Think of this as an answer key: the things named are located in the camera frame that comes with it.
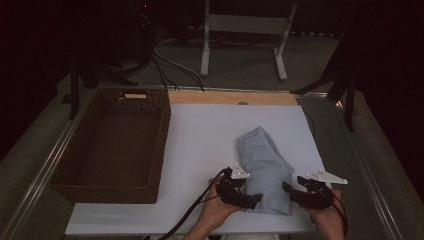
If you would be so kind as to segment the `person's left hand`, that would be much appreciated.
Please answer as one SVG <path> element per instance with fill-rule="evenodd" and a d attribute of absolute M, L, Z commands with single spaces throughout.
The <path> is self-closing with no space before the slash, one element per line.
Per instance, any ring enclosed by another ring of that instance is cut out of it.
<path fill-rule="evenodd" d="M 213 184 L 206 195 L 197 225 L 209 233 L 220 227 L 231 214 L 240 210 L 240 207 L 224 203 L 217 194 L 216 185 Z"/>

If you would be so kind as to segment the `black angled stand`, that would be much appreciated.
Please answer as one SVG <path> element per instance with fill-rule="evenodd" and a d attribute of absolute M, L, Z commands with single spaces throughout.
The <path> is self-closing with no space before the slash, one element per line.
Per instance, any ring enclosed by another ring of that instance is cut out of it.
<path fill-rule="evenodd" d="M 291 94 L 305 95 L 333 81 L 326 98 L 335 102 L 345 96 L 344 122 L 351 132 L 354 131 L 352 117 L 357 83 L 356 75 L 359 70 L 360 43 L 361 41 L 357 40 L 351 31 L 346 32 L 341 37 L 321 77 L 305 87 L 291 91 Z"/>

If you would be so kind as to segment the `aluminium table frame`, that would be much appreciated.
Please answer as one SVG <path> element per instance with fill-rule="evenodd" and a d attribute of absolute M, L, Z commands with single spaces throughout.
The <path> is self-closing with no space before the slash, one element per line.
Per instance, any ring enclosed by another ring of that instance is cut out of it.
<path fill-rule="evenodd" d="M 59 239 L 70 204 L 47 189 L 48 175 L 71 134 L 70 104 L 62 99 L 68 87 L 41 111 L 0 162 L 0 239 Z M 324 165 L 346 174 L 350 240 L 406 240 L 400 221 L 378 185 L 377 160 L 397 160 L 386 139 L 358 127 L 345 126 L 340 102 L 323 93 L 294 96 L 303 106 Z"/>

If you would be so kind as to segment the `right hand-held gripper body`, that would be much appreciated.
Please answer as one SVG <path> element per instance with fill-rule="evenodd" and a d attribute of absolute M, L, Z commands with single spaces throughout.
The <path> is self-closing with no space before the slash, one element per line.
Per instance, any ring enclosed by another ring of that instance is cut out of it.
<path fill-rule="evenodd" d="M 293 190 L 293 201 L 309 209 L 322 210 L 330 207 L 333 203 L 333 193 L 327 186 L 328 183 L 347 184 L 348 180 L 341 178 L 324 169 L 307 173 L 304 177 L 307 185 L 302 186 L 305 192 Z"/>

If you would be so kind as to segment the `black equipment with red light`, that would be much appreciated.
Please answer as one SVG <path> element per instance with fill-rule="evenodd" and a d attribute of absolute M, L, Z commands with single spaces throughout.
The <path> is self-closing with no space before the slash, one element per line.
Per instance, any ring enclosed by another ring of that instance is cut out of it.
<path fill-rule="evenodd" d="M 157 26 L 151 19 L 149 0 L 132 0 L 132 3 L 136 29 L 134 59 L 140 65 L 145 65 L 153 52 Z"/>

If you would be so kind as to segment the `person's right hand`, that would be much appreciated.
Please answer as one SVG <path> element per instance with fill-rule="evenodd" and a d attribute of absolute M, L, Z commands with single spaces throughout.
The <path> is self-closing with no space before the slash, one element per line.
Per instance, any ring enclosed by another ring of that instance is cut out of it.
<path fill-rule="evenodd" d="M 307 212 L 324 240 L 346 240 L 342 216 L 342 193 L 337 189 L 332 189 L 332 193 L 334 201 L 331 207 L 322 210 L 307 209 Z"/>

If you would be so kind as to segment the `black tripod stand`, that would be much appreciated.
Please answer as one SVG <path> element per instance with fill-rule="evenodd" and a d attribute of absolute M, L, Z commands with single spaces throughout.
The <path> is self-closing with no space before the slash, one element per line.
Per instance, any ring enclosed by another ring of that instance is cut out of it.
<path fill-rule="evenodd" d="M 62 102 L 71 104 L 71 111 L 69 116 L 70 120 L 74 119 L 80 107 L 79 82 L 83 81 L 85 86 L 89 89 L 97 88 L 100 83 L 96 75 L 97 71 L 105 74 L 115 82 L 122 85 L 136 86 L 135 82 L 129 81 L 128 79 L 109 69 L 107 66 L 99 63 L 87 55 L 71 55 L 69 70 L 70 93 L 62 99 Z"/>

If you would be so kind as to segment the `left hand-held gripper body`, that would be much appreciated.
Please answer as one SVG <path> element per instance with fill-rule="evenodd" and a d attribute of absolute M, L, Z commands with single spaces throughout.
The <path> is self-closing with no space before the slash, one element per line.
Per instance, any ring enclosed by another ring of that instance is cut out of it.
<path fill-rule="evenodd" d="M 225 204 L 247 209 L 250 207 L 249 197 L 241 191 L 246 179 L 234 179 L 232 172 L 230 167 L 223 170 L 223 176 L 216 183 L 216 192 Z"/>

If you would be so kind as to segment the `white metal stand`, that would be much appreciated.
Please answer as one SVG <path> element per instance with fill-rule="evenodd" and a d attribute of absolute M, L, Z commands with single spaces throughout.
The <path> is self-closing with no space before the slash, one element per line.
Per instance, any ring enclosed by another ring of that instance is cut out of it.
<path fill-rule="evenodd" d="M 283 18 L 211 14 L 210 0 L 205 0 L 204 45 L 201 58 L 200 75 L 207 76 L 209 74 L 211 51 L 209 35 L 211 31 L 268 35 L 280 34 L 281 42 L 280 45 L 274 49 L 274 59 L 279 79 L 281 81 L 286 81 L 287 69 L 282 54 L 290 34 L 296 10 L 297 4 L 291 3 L 288 15 Z"/>

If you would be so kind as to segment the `wooden board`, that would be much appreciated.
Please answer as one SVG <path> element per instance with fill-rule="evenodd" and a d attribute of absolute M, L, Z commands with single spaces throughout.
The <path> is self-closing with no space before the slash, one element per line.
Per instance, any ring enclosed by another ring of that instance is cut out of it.
<path fill-rule="evenodd" d="M 169 91 L 171 103 L 296 106 L 289 93 Z"/>

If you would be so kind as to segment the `brown wicker basket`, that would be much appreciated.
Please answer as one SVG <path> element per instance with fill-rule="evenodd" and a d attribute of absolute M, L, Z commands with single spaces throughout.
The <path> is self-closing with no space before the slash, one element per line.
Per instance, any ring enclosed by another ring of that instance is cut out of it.
<path fill-rule="evenodd" d="M 170 117 L 165 90 L 99 89 L 49 187 L 73 203 L 154 204 Z"/>

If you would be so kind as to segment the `light blue tank top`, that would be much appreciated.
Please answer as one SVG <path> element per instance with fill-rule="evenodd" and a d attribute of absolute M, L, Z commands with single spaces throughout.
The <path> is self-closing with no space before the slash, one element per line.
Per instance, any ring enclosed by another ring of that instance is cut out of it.
<path fill-rule="evenodd" d="M 270 135 L 257 127 L 238 139 L 238 151 L 242 168 L 250 174 L 245 193 L 262 194 L 253 212 L 291 215 L 290 195 L 283 190 L 283 183 L 291 182 L 294 169 L 280 155 Z"/>

